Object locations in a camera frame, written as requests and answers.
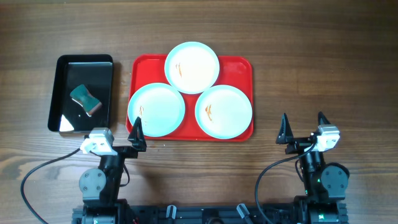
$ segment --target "wood grain surface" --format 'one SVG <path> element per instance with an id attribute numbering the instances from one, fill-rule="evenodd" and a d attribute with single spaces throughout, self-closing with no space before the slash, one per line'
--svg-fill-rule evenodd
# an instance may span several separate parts
<path id="1" fill-rule="evenodd" d="M 112 55 L 112 131 L 115 145 L 125 145 L 134 59 L 186 41 L 252 63 L 254 134 L 242 143 L 149 141 L 147 152 L 126 161 L 132 181 L 120 198 L 131 205 L 253 205 L 258 174 L 286 157 L 275 144 L 282 113 L 296 136 L 308 136 L 322 110 L 341 130 L 325 160 L 351 172 L 350 223 L 397 222 L 396 2 L 40 2 L 55 4 L 0 5 L 0 223 L 38 223 L 19 193 L 23 176 L 83 141 L 47 129 L 59 56 Z M 83 204 L 78 179 L 98 162 L 78 153 L 39 170 L 25 185 L 27 198 L 48 222 L 69 223 Z M 272 169 L 259 191 L 262 202 L 303 193 L 293 162 Z"/>

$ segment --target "white plate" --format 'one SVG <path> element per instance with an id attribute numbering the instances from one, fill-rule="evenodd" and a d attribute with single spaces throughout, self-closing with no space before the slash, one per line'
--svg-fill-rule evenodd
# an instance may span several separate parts
<path id="1" fill-rule="evenodd" d="M 199 96 L 195 106 L 200 128 L 218 139 L 231 139 L 242 134 L 251 122 L 252 112 L 247 96 L 228 85 L 211 87 Z"/>
<path id="2" fill-rule="evenodd" d="M 216 82 L 220 63 L 214 51 L 205 44 L 186 42 L 168 54 L 164 72 L 167 81 L 178 91 L 197 94 Z"/>
<path id="3" fill-rule="evenodd" d="M 185 103 L 175 88 L 164 83 L 143 86 L 133 94 L 127 109 L 129 121 L 134 124 L 139 116 L 146 136 L 161 137 L 170 134 L 185 114 Z"/>

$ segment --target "green sponge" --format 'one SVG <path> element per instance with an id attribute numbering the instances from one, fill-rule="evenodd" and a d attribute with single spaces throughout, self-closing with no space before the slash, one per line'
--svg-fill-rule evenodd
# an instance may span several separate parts
<path id="1" fill-rule="evenodd" d="M 102 106 L 102 103 L 93 95 L 91 95 L 86 86 L 83 84 L 72 90 L 72 92 L 70 92 L 70 97 L 72 97 L 76 103 L 83 107 L 88 116 L 93 115 L 93 113 Z"/>

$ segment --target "tray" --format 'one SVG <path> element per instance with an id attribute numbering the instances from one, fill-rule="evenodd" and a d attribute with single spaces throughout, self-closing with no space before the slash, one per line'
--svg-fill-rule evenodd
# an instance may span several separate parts
<path id="1" fill-rule="evenodd" d="M 56 132 L 90 132 L 108 128 L 110 123 L 113 59 L 110 55 L 62 55 L 57 61 L 47 127 Z M 70 92 L 84 84 L 102 103 L 89 117 L 70 97 Z"/>
<path id="2" fill-rule="evenodd" d="M 129 92 L 129 101 L 131 96 L 144 85 L 160 82 L 169 84 L 164 74 L 164 63 L 167 54 L 144 54 L 138 57 L 132 65 L 131 84 Z M 238 56 L 218 56 L 220 61 L 220 74 L 214 85 L 231 85 L 240 89 L 253 105 L 253 82 L 251 64 L 243 57 Z M 207 135 L 199 127 L 195 119 L 195 105 L 200 94 L 188 95 L 181 93 L 185 101 L 185 117 L 181 125 L 172 133 L 146 139 L 163 139 L 163 140 L 183 140 L 183 141 L 228 141 L 240 142 L 250 138 L 254 130 L 252 121 L 241 135 L 233 139 L 216 139 Z M 126 118 L 126 128 L 130 133 L 132 125 L 128 115 Z"/>

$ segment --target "red tray edge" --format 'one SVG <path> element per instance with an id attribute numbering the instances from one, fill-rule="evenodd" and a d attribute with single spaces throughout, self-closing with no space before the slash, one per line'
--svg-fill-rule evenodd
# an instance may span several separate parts
<path id="1" fill-rule="evenodd" d="M 134 82 L 135 82 L 135 79 L 132 78 L 133 73 L 134 73 L 134 72 L 133 72 L 133 71 L 134 71 L 134 68 L 137 67 L 138 63 L 139 63 L 139 62 L 142 60 L 142 58 L 144 58 L 144 57 L 150 57 L 150 56 L 165 56 L 165 55 L 167 55 L 167 54 L 142 54 L 142 55 L 138 56 L 138 57 L 134 60 L 134 63 L 132 64 L 131 80 L 130 80 L 130 89 L 129 89 L 129 98 L 128 98 L 128 100 L 127 100 L 127 108 L 128 108 L 129 103 L 130 103 L 130 99 L 131 99 L 131 97 L 132 97 L 132 95 L 130 96 L 131 87 L 133 86 L 133 84 L 134 84 Z M 251 87 L 251 90 L 253 90 L 253 68 L 252 68 L 252 65 L 250 64 L 250 62 L 249 62 L 246 58 L 244 58 L 244 57 L 242 57 L 242 56 L 235 56 L 235 55 L 217 55 L 217 57 L 223 57 L 223 56 L 227 56 L 227 57 L 239 57 L 240 59 L 243 59 L 243 60 L 244 60 L 244 62 L 245 62 L 246 65 L 250 68 L 250 71 L 251 71 L 251 76 L 250 76 L 250 87 Z M 252 116 L 251 122 L 250 122 L 250 124 L 249 124 L 249 126 L 248 126 L 249 132 L 248 132 L 248 134 L 247 134 L 247 136 L 246 136 L 245 138 L 242 138 L 242 139 L 236 139 L 236 138 L 232 138 L 232 139 L 217 139 L 217 138 L 213 138 L 213 137 L 211 137 L 211 136 L 209 136 L 209 138 L 211 138 L 211 139 L 177 139 L 177 138 L 171 138 L 171 137 L 168 137 L 168 136 L 157 137 L 157 138 L 145 136 L 145 138 L 148 139 L 148 140 L 167 140 L 167 141 L 222 141 L 222 142 L 244 142 L 244 141 L 248 140 L 248 139 L 252 136 L 252 134 L 253 134 L 253 132 L 254 132 L 254 106 L 253 106 L 254 100 L 253 100 L 253 96 L 254 96 L 254 94 L 253 94 L 253 92 L 252 92 L 252 93 L 250 94 L 249 101 L 250 101 L 251 104 L 252 104 L 252 110 L 253 110 L 253 114 L 252 114 L 252 115 L 253 115 L 253 116 Z M 132 124 L 131 124 L 130 121 L 129 121 L 129 115 L 128 115 L 128 110 L 127 110 L 127 115 L 126 115 L 126 130 L 127 130 L 128 133 L 130 133 L 129 128 L 128 128 L 128 124 L 130 124 L 130 125 L 132 126 Z"/>

